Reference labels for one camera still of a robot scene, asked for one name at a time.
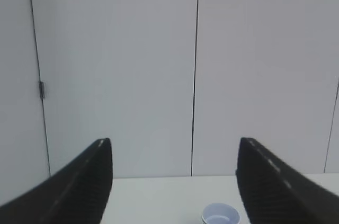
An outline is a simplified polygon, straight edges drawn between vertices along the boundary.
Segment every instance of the door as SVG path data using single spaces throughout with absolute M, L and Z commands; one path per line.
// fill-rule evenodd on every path
M 199 0 L 194 175 L 234 174 L 241 137 L 324 171 L 339 0 Z
M 197 0 L 33 0 L 52 173 L 97 138 L 115 177 L 190 174 Z
M 0 0 L 0 205 L 48 177 L 30 0 Z

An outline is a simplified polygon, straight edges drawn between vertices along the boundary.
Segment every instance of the vertical seam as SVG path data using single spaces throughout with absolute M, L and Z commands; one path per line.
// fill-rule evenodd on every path
M 193 112 L 192 112 L 192 148 L 191 148 L 191 176 L 193 176 L 193 143 L 194 143 L 194 115 L 195 115 L 195 78 L 197 72 L 197 39 L 198 39 L 199 0 L 197 0 L 195 22 L 195 49 L 194 49 L 194 80 L 193 80 Z
M 331 128 L 329 130 L 329 137 L 328 137 L 327 152 L 326 152 L 326 158 L 325 158 L 324 173 L 326 172 L 326 165 L 327 165 L 328 152 L 329 152 L 329 144 L 331 143 L 332 128 L 333 128 L 333 121 L 334 121 L 334 115 L 335 115 L 335 107 L 337 105 L 337 99 L 338 99 L 338 91 L 339 91 L 339 78 L 338 78 L 338 84 L 337 84 L 337 92 L 335 94 L 335 101 L 334 101 L 334 107 L 333 107 L 333 113 L 332 113 Z
M 38 45 L 37 45 L 37 32 L 35 30 L 35 20 L 34 20 L 34 12 L 33 12 L 33 1 L 30 0 L 30 3 L 31 3 L 31 15 L 32 15 L 32 22 L 33 22 L 33 34 L 34 34 L 35 54 L 36 54 L 37 64 L 38 64 L 39 81 L 41 81 L 40 64 L 39 64 L 39 56 L 38 56 Z M 51 177 L 51 166 L 50 166 L 50 161 L 49 161 L 49 151 L 48 151 L 48 141 L 47 141 L 47 131 L 46 131 L 46 119 L 45 119 L 45 113 L 44 113 L 44 104 L 43 104 L 43 99 L 40 98 L 40 100 L 41 100 L 41 106 L 42 106 L 43 129 L 44 129 L 44 138 L 45 138 L 46 152 L 47 152 L 48 174 L 49 174 L 49 177 Z

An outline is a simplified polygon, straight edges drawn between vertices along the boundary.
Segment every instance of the paper cup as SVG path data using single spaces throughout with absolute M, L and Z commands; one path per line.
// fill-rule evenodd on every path
M 227 204 L 213 203 L 202 212 L 203 224 L 240 224 L 240 214 Z

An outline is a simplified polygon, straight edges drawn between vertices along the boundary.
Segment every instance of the table surface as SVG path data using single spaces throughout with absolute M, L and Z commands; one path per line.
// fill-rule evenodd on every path
M 306 176 L 339 195 L 339 174 Z M 195 176 L 114 179 L 101 224 L 200 224 L 213 202 L 232 205 L 249 223 L 235 176 Z

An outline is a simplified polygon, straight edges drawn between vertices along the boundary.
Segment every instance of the door hinge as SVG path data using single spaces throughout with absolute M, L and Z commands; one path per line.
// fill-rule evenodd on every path
M 44 100 L 44 82 L 39 81 L 39 93 L 40 93 L 40 98 Z

